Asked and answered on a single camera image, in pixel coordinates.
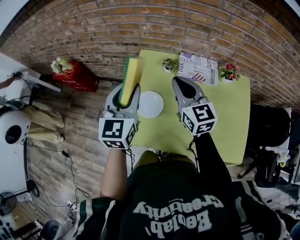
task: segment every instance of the yellow table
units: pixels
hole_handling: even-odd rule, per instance
[[[141,78],[141,91],[155,91],[164,99],[164,110],[156,118],[146,119],[139,115],[139,130],[132,144],[166,152],[192,156],[187,151],[193,136],[175,115],[177,101],[172,79],[177,73],[166,73],[160,66],[167,58],[178,59],[179,55],[141,50],[145,66]],[[217,124],[211,133],[216,148],[226,165],[237,165],[243,160],[248,135],[250,115],[250,81],[242,76],[238,82],[218,86],[200,84],[205,96],[214,104]]]

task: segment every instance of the white plate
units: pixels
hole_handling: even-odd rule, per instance
[[[154,91],[143,92],[140,97],[139,114],[144,118],[155,118],[164,109],[163,98]]]

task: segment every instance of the brick wall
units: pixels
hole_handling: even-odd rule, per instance
[[[27,18],[6,31],[0,51],[42,74],[60,56],[110,78],[122,78],[125,57],[141,49],[184,51],[238,64],[253,102],[298,110],[300,43],[253,1],[30,0],[44,5],[21,10]]]

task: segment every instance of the red box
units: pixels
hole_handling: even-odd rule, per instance
[[[65,83],[77,91],[96,92],[98,78],[81,62],[71,61],[70,63],[74,65],[72,70],[54,74],[53,79]]]

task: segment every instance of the sponge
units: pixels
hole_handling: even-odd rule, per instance
[[[142,57],[126,59],[124,81],[119,95],[119,103],[122,106],[128,105],[135,86],[140,83],[144,69],[144,62],[144,58]]]

